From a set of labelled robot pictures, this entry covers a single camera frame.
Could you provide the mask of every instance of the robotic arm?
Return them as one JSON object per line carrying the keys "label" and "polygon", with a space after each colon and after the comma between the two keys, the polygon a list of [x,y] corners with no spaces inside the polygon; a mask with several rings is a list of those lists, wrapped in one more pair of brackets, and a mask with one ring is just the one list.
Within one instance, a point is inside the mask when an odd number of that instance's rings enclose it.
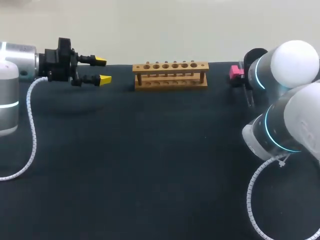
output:
{"label": "robotic arm", "polygon": [[320,81],[289,90],[242,130],[262,160],[306,148],[320,160]]}
{"label": "robotic arm", "polygon": [[107,61],[94,55],[82,56],[71,48],[68,38],[59,38],[58,48],[37,53],[35,46],[0,42],[0,137],[18,127],[19,81],[33,82],[47,77],[49,82],[70,82],[72,86],[111,82],[111,76],[78,75],[78,62],[90,66],[105,66]]}
{"label": "robotic arm", "polygon": [[242,130],[252,152],[266,161],[306,148],[320,160],[320,81],[311,83],[320,68],[316,50],[304,41],[288,41],[269,52],[249,51],[243,65],[237,73],[232,66],[231,85],[245,84],[248,90],[266,94],[270,104]]}

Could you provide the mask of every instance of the hole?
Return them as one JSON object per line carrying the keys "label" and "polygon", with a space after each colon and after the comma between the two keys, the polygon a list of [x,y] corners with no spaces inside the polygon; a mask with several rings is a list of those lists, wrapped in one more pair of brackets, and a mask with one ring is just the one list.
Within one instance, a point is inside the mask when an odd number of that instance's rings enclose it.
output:
{"label": "hole", "polygon": [[20,75],[21,76],[27,76],[28,72],[26,70],[22,70],[22,71],[20,71]]}

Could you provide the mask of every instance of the blue light ring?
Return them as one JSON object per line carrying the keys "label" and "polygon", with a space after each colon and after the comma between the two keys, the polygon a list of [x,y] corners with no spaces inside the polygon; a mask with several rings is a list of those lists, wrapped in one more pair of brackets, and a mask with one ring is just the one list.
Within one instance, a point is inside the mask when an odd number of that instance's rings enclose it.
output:
{"label": "blue light ring", "polygon": [[260,60],[262,59],[262,57],[260,57],[258,59],[258,62],[256,63],[255,65],[255,70],[254,70],[254,73],[255,73],[255,79],[257,81],[257,83],[260,85],[261,88],[265,89],[265,87],[261,84],[261,82],[259,81],[259,78],[258,78],[258,65],[259,65],[259,62]]}
{"label": "blue light ring", "polygon": [[271,105],[271,106],[268,108],[268,110],[266,111],[266,113],[265,113],[265,118],[264,118],[264,126],[265,126],[266,134],[269,136],[269,138],[271,139],[271,141],[272,141],[275,145],[277,145],[279,148],[281,148],[281,149],[283,149],[283,150],[286,150],[286,151],[288,151],[288,152],[292,152],[292,153],[300,153],[301,151],[290,150],[290,149],[287,149],[287,148],[279,145],[279,144],[271,137],[271,135],[270,135],[270,133],[269,133],[269,130],[268,130],[268,127],[267,127],[267,116],[268,116],[268,112],[269,112],[269,110],[270,110],[271,107],[272,107],[272,105]]}

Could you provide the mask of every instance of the black table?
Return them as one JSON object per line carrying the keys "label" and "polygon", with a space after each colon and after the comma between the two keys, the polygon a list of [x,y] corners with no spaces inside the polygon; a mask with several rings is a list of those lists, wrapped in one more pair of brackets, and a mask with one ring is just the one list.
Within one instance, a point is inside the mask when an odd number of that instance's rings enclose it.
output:
{"label": "black table", "polygon": [[[258,240],[246,210],[262,161],[242,140],[249,109],[230,89],[232,63],[211,63],[207,90],[134,92],[129,65],[81,67],[113,77],[101,88],[40,83],[32,95],[38,149],[18,179],[0,183],[4,240]],[[18,130],[0,138],[0,174],[29,159],[31,131],[20,84]],[[319,163],[307,153],[259,177],[252,207],[276,240],[320,227]]]}

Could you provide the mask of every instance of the metal cylinder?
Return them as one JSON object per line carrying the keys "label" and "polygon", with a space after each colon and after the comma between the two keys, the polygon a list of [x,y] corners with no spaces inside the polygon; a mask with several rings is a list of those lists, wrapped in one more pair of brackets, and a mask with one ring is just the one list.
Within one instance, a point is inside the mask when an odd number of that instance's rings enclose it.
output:
{"label": "metal cylinder", "polygon": [[0,60],[0,137],[13,133],[19,119],[19,69]]}
{"label": "metal cylinder", "polygon": [[0,42],[0,60],[17,65],[20,81],[33,82],[38,76],[39,55],[35,46]]}

